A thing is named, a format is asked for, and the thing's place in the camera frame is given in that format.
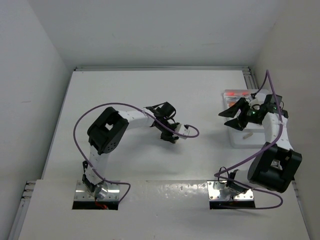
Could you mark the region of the grey brown eraser block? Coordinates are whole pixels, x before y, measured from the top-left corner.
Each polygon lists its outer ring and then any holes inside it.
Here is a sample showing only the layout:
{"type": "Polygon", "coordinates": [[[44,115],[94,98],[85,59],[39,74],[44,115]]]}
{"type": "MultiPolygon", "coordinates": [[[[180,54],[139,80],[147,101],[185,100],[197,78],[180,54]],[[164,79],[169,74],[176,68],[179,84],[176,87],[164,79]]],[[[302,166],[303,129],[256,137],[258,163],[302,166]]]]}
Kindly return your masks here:
{"type": "Polygon", "coordinates": [[[250,132],[250,133],[244,135],[242,138],[245,140],[245,139],[248,139],[249,137],[251,137],[252,135],[253,135],[253,133],[250,132]]]}

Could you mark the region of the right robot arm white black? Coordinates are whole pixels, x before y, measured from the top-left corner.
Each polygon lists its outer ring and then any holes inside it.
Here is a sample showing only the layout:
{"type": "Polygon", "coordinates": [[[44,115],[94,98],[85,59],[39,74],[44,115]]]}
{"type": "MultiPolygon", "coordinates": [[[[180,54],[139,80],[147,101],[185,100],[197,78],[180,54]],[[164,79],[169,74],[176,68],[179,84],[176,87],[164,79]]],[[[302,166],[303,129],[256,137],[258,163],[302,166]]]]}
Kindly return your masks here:
{"type": "Polygon", "coordinates": [[[239,169],[229,173],[225,186],[235,193],[246,193],[248,186],[242,176],[253,186],[284,193],[302,162],[302,154],[290,144],[287,122],[288,112],[279,104],[282,96],[268,94],[262,104],[241,97],[235,104],[219,113],[228,118],[225,126],[243,131],[249,123],[263,127],[265,143],[247,171],[239,169]]]}

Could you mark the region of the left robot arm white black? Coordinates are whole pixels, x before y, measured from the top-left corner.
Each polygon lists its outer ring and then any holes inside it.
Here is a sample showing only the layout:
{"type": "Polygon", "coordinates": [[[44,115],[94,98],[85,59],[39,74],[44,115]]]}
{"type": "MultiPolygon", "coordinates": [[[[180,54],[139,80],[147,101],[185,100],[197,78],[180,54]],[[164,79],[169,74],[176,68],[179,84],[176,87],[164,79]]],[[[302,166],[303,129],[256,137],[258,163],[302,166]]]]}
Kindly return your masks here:
{"type": "Polygon", "coordinates": [[[142,110],[118,111],[106,108],[87,130],[90,156],[84,168],[83,183],[94,193],[103,180],[96,173],[105,170],[109,154],[116,149],[127,130],[155,127],[160,130],[160,138],[176,143],[183,126],[173,119],[176,109],[168,102],[147,106],[142,110]]]}

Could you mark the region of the pink red highlighter pen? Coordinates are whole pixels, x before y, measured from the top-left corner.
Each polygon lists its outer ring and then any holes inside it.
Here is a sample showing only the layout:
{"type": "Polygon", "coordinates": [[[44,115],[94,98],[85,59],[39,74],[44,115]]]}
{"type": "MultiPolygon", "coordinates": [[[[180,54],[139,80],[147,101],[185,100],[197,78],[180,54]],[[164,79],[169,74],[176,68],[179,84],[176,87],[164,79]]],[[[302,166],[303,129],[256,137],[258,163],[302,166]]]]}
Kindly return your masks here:
{"type": "Polygon", "coordinates": [[[229,91],[229,92],[225,92],[224,94],[225,96],[228,96],[228,97],[240,97],[240,98],[250,95],[249,92],[243,92],[243,91],[240,91],[240,92],[229,91]]]}

